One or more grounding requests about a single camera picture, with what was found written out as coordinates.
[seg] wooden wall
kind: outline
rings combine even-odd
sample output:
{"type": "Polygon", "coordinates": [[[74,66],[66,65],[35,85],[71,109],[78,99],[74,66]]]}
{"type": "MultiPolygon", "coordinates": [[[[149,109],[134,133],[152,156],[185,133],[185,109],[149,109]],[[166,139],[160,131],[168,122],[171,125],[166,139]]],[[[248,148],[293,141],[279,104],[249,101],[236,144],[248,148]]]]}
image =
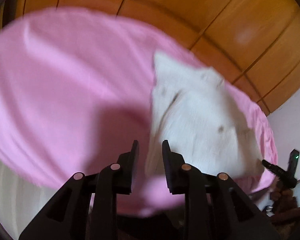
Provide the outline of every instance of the wooden wall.
{"type": "Polygon", "coordinates": [[[294,0],[18,0],[16,17],[50,6],[82,6],[156,26],[266,115],[300,87],[300,8],[294,0]]]}

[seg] white cloth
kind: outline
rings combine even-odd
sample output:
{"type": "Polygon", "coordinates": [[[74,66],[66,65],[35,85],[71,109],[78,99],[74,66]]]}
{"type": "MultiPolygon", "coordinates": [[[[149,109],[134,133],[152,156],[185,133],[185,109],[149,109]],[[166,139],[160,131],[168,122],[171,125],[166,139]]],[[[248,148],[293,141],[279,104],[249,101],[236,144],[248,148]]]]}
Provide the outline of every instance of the white cloth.
{"type": "Polygon", "coordinates": [[[152,126],[146,175],[163,174],[162,141],[201,172],[225,172],[233,179],[262,174],[254,131],[212,67],[195,69],[154,56],[152,126]]]}
{"type": "Polygon", "coordinates": [[[14,240],[55,192],[22,179],[0,161],[0,223],[14,240]]]}

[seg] pink bed sheet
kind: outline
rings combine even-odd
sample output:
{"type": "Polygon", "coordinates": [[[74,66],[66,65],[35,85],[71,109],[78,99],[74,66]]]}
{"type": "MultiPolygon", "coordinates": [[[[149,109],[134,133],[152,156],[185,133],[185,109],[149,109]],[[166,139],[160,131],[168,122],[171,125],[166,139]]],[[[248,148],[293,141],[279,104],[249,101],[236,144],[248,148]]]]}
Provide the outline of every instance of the pink bed sheet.
{"type": "MultiPolygon", "coordinates": [[[[133,193],[119,213],[149,216],[177,206],[164,176],[146,178],[144,163],[154,86],[153,55],[163,50],[196,67],[191,52],[156,28],[84,8],[49,8],[0,32],[0,159],[37,185],[59,188],[74,173],[99,172],[140,142],[133,193]]],[[[249,97],[229,93],[254,128],[264,158],[277,163],[269,123],[249,97]]],[[[245,192],[274,176],[237,180],[245,192]]]]}

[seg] pink cloth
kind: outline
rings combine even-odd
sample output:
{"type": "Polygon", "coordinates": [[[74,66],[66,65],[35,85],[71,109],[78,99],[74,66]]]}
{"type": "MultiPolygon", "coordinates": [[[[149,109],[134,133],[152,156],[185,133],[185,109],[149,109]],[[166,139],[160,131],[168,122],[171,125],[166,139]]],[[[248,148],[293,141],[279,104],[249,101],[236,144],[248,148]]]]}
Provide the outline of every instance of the pink cloth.
{"type": "MultiPolygon", "coordinates": [[[[74,173],[99,172],[127,152],[140,157],[133,193],[118,196],[118,212],[148,216],[183,202],[165,178],[144,176],[157,50],[205,67],[191,52],[147,24],[83,8],[46,9],[0,32],[0,159],[23,178],[59,188],[74,173]]],[[[256,131],[266,160],[277,163],[265,115],[227,84],[256,131]]],[[[238,181],[246,191],[274,176],[238,181]]]]}

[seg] metal pin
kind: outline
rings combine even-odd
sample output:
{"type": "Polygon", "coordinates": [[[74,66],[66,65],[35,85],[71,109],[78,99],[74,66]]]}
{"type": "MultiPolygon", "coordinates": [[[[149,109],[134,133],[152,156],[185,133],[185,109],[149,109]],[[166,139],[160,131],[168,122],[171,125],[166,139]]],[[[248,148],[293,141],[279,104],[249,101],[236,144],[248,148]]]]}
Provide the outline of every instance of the metal pin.
{"type": "Polygon", "coordinates": [[[111,170],[116,171],[116,170],[120,169],[120,164],[119,163],[111,164],[110,168],[111,168],[111,170]]]}
{"type": "Polygon", "coordinates": [[[266,212],[271,212],[273,209],[273,206],[266,206],[264,209],[266,209],[266,212]]]}
{"type": "Polygon", "coordinates": [[[182,164],[181,169],[183,169],[184,171],[189,171],[191,170],[191,165],[189,164],[182,164]]]}
{"type": "Polygon", "coordinates": [[[219,179],[222,179],[222,180],[227,180],[229,178],[228,174],[226,173],[220,173],[219,174],[219,179]]]}
{"type": "Polygon", "coordinates": [[[73,175],[73,178],[75,180],[79,180],[83,178],[83,174],[81,172],[77,172],[76,174],[73,175]]]}

